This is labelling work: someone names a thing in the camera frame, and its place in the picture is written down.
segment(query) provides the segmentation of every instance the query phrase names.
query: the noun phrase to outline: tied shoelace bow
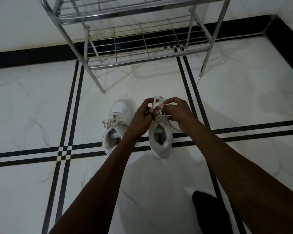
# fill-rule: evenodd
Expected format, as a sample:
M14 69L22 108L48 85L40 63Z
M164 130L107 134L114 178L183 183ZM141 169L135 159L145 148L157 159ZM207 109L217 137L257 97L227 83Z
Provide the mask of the tied shoelace bow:
M128 125L126 122L123 122L122 119L124 117L124 115L120 112L114 112L111 115L112 117L109 118L108 120L103 120L102 123L104 125L105 128L109 128L109 127L114 127L117 126L118 123L119 124L125 124Z
M168 120L168 115L164 111L162 111L161 108L159 108L159 110L155 109L156 100L158 100L158 104L163 104L164 99L163 99L163 97L158 97L158 98L154 97L154 101L152 103L152 108L156 112L155 122L161 122L163 120L166 120L169 123L171 128L173 128L174 130L176 130L178 132L183 133L181 130L179 130L179 129L175 128L174 126L172 126L171 122Z

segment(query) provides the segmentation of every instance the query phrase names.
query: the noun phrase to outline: black sock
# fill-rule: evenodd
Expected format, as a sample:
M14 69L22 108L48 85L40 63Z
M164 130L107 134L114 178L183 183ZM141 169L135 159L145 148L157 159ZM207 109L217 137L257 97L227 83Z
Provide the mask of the black sock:
M203 234L233 234L229 214L217 198L195 191L192 194L192 201Z

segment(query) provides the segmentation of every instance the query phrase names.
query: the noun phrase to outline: white sneaker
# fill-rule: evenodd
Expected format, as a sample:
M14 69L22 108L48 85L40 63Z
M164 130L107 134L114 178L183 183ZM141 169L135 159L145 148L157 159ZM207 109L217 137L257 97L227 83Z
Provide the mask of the white sneaker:
M133 110L124 99L116 101L110 111L109 119L102 123L106 128L103 135L102 146L107 155L110 155L123 138L133 118Z
M163 103L162 97L154 97L152 108L155 108L157 99L159 100L158 104ZM156 120L151 122L148 131L151 151L156 158L168 158L172 152L171 126L166 120L166 116L162 115L161 110L156 111L156 114Z

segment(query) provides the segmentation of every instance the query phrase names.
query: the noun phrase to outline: chrome frame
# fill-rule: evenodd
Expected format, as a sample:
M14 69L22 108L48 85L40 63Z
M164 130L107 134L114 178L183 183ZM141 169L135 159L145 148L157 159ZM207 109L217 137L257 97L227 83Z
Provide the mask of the chrome frame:
M199 19L198 15L195 13L196 6L199 4L204 4L204 3L211 3L211 2L216 2L216 1L222 1L222 0L162 0L162 1L152 1L152 2L147 2L144 0L143 3L139 3L138 5L131 5L127 7L120 7L120 8L112 8L112 9L106 9L106 10L100 10L100 2L98 2L99 5L99 11L87 11L87 12L80 12L76 1L77 0L70 0L72 3L71 7L72 9L75 10L74 14L69 14L69 15L61 15L61 10L63 3L66 3L64 0L56 0L55 5L53 9L49 6L47 0L39 0L40 3L42 4L43 8L47 12L47 15L51 18L55 26L58 28L72 51L75 53L76 57L79 59L79 61L82 63L90 77L93 79L95 84L98 86L100 91L104 94L105 91L103 90L102 86L98 82L97 78L93 74L92 70L101 70L101 69L106 69L106 68L111 68L111 67L117 67L117 66L124 66L124 65L131 65L131 64L136 64L136 63L141 63L141 62L149 62L149 61L154 61L154 60L160 60L160 59L167 59L167 58L173 58L173 57L180 57L180 56L185 56L185 55L190 55L190 54L195 54L195 53L201 53L201 52L207 52L201 71L200 71L200 77L202 77L204 70L206 68L206 64L209 60L209 57L211 55L212 48L214 46L216 37L219 33L220 26L222 24L223 18L225 16L225 13L227 11L228 5L230 3L230 0L224 0L222 10L220 12L213 36L209 33L209 31L206 29L204 26L203 22ZM149 55L149 50L146 45L146 41L143 35L143 40L146 46L146 51L148 54L148 57L143 57L139 59L132 59L132 60L127 60L127 61L121 61L117 62L117 51L116 51L116 40L114 40L115 44L115 58L116 62L114 63L102 63L102 59L99 56L99 53L96 50L96 47L93 43L93 39L90 36L90 26L86 25L86 21L90 20L97 20L97 19L106 19L106 18L113 18L113 17L118 17L118 16L125 16L125 15L133 15L133 14L140 14L140 13L145 13L145 12L152 12L152 11L160 11L160 10L165 10L165 9L173 9L173 8L180 8L180 7L185 7L185 6L192 6L189 9L189 12L191 14L191 19L190 19L190 25L189 25L189 31L188 31L188 37L187 37L187 42L185 44L185 47L188 46L189 40L190 40L190 34L191 34L191 29L192 29L192 22L195 20L195 22L203 29L203 32L205 33L205 37L207 41L201 41L202 43L209 43L208 46L206 47L198 47L197 49L193 50L185 50L185 51L179 51L179 52L173 52L169 54L163 54L160 56L150 56ZM75 47L73 41L69 37L68 33L65 31L62 25L64 24L73 24L73 23L81 23L83 26L83 29L85 30L85 45L84 45L84 55L82 56L80 52L77 50ZM173 33L176 37L176 40L179 43L178 37L176 32L174 31L174 28L172 27ZM97 66L90 66L88 64L89 59L88 59L88 48L93 48L94 54L96 55L98 61L101 63L100 65Z

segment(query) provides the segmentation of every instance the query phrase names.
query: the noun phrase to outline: rack shelf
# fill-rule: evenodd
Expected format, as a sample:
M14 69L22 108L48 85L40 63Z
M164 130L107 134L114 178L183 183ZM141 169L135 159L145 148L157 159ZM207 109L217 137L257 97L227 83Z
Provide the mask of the rack shelf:
M230 0L56 0L52 9L46 0L39 1L102 93L105 91L93 70L207 52L201 77L230 3ZM216 1L224 2L211 35L195 11L199 4ZM93 30L85 23L186 6L190 6L189 14L174 18ZM81 23L85 30L83 56L63 28L74 23ZM196 47L172 50L188 45Z

